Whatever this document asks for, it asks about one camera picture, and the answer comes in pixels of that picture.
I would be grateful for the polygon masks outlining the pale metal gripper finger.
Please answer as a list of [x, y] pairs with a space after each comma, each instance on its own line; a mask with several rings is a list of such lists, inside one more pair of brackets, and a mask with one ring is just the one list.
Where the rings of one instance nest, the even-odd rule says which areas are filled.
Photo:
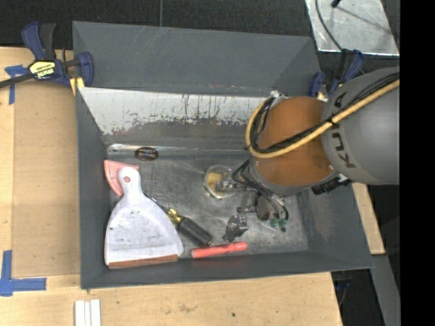
[[224, 242], [234, 242], [236, 237], [242, 236], [248, 229], [249, 225], [246, 215], [233, 215], [228, 220], [226, 231], [222, 238]]
[[219, 182], [220, 191], [238, 191], [245, 190], [245, 185], [240, 181], [234, 179], [223, 179]]

